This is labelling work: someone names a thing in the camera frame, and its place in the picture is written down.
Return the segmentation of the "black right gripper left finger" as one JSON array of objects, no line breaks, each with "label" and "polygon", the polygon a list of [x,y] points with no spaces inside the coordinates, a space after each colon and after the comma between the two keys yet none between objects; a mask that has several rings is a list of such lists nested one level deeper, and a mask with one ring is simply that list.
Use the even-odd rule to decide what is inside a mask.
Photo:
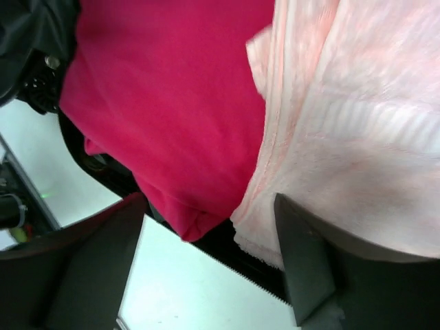
[{"label": "black right gripper left finger", "polygon": [[2,329],[112,329],[146,212],[134,193],[1,252]]}]

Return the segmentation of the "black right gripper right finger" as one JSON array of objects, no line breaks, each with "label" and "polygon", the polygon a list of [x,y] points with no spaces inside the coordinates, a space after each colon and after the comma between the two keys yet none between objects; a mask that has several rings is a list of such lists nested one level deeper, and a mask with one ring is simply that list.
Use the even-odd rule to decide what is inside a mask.
[{"label": "black right gripper right finger", "polygon": [[438,329],[439,262],[386,249],[274,200],[286,294],[302,329]]}]

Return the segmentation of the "pink towel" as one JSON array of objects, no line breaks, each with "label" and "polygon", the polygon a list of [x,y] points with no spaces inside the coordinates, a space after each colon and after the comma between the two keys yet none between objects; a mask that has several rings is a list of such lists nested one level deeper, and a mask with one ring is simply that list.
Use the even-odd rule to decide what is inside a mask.
[{"label": "pink towel", "polygon": [[265,127],[238,246],[282,267],[281,193],[366,258],[439,258],[439,2],[277,1],[246,48]]}]

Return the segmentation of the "magenta garment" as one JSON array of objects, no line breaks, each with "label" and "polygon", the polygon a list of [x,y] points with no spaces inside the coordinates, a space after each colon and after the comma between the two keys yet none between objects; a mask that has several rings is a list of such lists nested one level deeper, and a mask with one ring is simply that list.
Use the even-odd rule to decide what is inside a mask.
[{"label": "magenta garment", "polygon": [[245,44],[273,1],[81,1],[60,107],[89,154],[127,167],[172,229],[200,239],[241,203],[265,103]]}]

